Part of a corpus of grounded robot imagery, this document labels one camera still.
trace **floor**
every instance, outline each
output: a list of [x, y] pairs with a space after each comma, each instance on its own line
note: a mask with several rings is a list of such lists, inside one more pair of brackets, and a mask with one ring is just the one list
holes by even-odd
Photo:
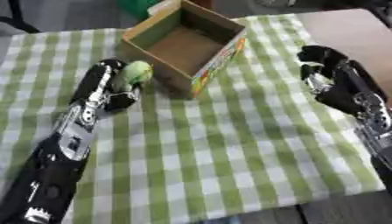
[[[277, 0], [279, 3], [288, 0]], [[270, 0], [214, 0], [214, 10], [230, 18], [248, 15], [319, 11], [323, 0], [297, 0], [294, 7], [265, 8]], [[7, 1], [0, 1], [0, 15], [9, 15]], [[42, 32], [96, 28], [126, 28], [137, 21], [116, 6], [115, 0], [21, 0], [24, 17]], [[18, 31], [0, 24], [0, 61], [10, 35]], [[339, 197], [301, 206], [309, 224], [388, 224], [392, 223], [392, 198], [386, 192]], [[271, 209], [239, 216], [241, 223], [303, 224], [295, 207]], [[238, 220], [215, 220], [238, 223]]]

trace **checkered tablecloth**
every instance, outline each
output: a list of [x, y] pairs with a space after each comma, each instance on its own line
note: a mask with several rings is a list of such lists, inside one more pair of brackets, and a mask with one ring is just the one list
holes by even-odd
[[[297, 17], [238, 21], [244, 52], [198, 99], [151, 84], [127, 113], [99, 121], [64, 223], [183, 223], [383, 188], [351, 122], [300, 82], [296, 53], [312, 40]], [[0, 188], [121, 33], [12, 39], [0, 70]]]

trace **robotic hand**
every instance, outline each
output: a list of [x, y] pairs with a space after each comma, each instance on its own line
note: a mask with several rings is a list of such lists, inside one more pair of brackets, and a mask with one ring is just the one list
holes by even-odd
[[87, 71], [68, 111], [38, 144], [4, 195], [0, 223], [61, 223], [86, 167], [96, 122], [136, 102], [143, 82], [150, 78], [137, 77], [131, 85], [114, 87], [116, 80], [125, 80], [118, 77], [126, 66], [105, 59]]
[[318, 102], [353, 116], [357, 134], [374, 158], [392, 170], [392, 112], [387, 96], [357, 61], [329, 47], [307, 45], [301, 80]]

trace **cardboard box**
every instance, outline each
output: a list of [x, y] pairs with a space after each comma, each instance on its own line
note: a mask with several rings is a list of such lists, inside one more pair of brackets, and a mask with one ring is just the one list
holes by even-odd
[[245, 27], [188, 1], [122, 35], [129, 60], [145, 60], [171, 91], [195, 97], [242, 48]]

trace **table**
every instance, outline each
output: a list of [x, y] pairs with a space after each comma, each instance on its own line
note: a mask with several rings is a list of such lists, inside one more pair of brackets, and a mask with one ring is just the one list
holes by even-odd
[[[298, 18], [238, 22], [244, 53], [197, 100], [151, 84], [127, 113], [98, 123], [65, 223], [183, 223], [383, 189], [350, 121], [298, 78], [296, 53], [313, 43]], [[0, 70], [0, 188], [121, 33], [13, 38]]]

